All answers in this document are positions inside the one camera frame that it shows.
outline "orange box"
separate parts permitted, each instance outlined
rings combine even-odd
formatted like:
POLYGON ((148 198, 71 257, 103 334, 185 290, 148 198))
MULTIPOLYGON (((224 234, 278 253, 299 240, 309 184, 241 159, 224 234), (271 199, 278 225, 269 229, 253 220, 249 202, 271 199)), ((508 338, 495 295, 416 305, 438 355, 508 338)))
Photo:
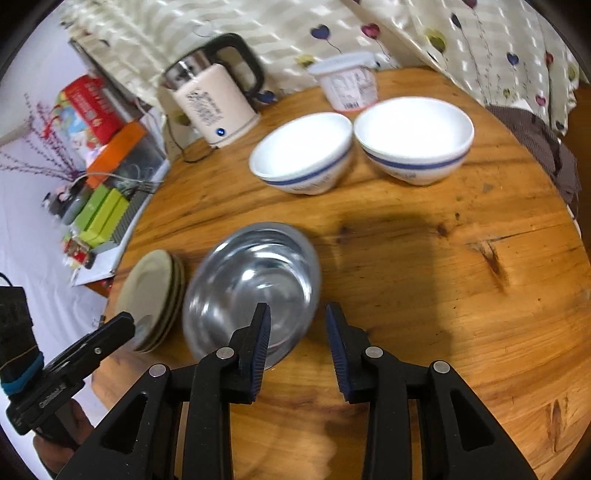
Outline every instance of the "orange box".
MULTIPOLYGON (((86 172, 110 173, 114 171, 147 133, 148 131, 139 122, 128 123, 115 134, 86 172)), ((104 175, 92 175, 86 179, 86 184, 95 189, 106 179, 107 176, 104 175)))

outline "stacked plates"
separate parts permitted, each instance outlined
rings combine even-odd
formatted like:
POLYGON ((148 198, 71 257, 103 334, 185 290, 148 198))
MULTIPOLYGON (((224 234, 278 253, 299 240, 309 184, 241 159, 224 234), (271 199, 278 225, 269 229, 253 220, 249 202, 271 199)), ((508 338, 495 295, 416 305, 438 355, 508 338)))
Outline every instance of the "stacked plates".
POLYGON ((177 257, 154 250, 142 258, 129 273, 116 305, 117 312, 129 312, 135 320, 135 336, 125 347, 143 353, 155 350, 180 315, 184 291, 184 268, 177 257))

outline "container lid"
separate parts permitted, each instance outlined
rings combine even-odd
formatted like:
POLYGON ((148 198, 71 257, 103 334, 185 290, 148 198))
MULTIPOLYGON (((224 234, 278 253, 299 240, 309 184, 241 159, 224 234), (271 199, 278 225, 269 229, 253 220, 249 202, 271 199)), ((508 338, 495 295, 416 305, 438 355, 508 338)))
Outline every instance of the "container lid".
POLYGON ((374 54, 370 51, 355 51, 353 53, 335 55, 334 57, 330 57, 318 63, 313 63, 308 67, 308 73, 316 77, 359 66, 365 66, 368 68, 375 67, 376 61, 374 54))

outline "curtain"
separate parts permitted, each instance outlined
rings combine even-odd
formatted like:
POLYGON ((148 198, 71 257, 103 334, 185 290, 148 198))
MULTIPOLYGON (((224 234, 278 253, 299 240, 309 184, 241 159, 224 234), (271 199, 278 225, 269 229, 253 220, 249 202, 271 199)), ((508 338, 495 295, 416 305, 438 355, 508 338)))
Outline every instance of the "curtain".
POLYGON ((522 0, 66 0, 61 14, 70 35, 152 105, 163 71, 225 32, 265 67, 263 102, 314 85, 311 63, 368 50, 383 69, 429 65, 483 105, 526 100, 563 134, 579 81, 569 49, 522 0))

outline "blue stripe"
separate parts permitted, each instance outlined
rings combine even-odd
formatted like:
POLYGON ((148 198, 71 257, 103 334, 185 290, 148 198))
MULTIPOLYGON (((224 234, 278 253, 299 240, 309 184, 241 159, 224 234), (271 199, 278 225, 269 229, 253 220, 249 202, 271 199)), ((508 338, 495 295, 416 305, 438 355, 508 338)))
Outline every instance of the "blue stripe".
POLYGON ((449 165, 453 165, 454 163, 459 162, 461 159, 463 159, 466 156, 466 153, 467 153, 466 152, 466 153, 462 154, 461 157, 454 158, 453 160, 446 160, 446 161, 442 161, 439 163, 409 165, 408 163, 397 163, 397 162, 390 161, 390 160, 384 160, 383 158, 379 158, 379 157, 376 157, 375 155, 372 155, 366 149, 363 149, 363 151, 367 154, 367 156, 369 158, 375 160, 376 162, 381 163, 382 165, 386 165, 387 167, 400 168, 401 170, 435 170, 437 168, 448 167, 449 165))
POLYGON ((22 392, 29 383, 29 380, 33 378, 33 375, 35 375, 37 371, 41 370, 44 365, 45 363, 43 361, 43 354, 39 353, 39 356, 35 359, 31 366, 27 368, 17 380, 14 382, 1 384, 4 393, 10 396, 22 392))
POLYGON ((283 181, 269 181, 269 180, 263 180, 265 183, 268 183, 269 185, 275 185, 275 186, 283 186, 283 185, 293 185, 294 183, 299 183, 301 181, 306 181, 306 180, 310 180, 313 179, 314 177, 320 175, 321 173, 324 173, 327 170, 330 170, 332 167, 334 167, 338 162, 340 162, 341 160, 343 160, 350 152, 350 149, 347 150, 343 155, 341 155, 339 158, 337 158, 334 162, 328 164, 327 166, 325 166, 324 168, 321 168, 320 170, 316 170, 313 171, 312 173, 308 173, 308 175, 304 175, 303 177, 299 177, 297 179, 293 179, 293 180, 283 180, 283 181))

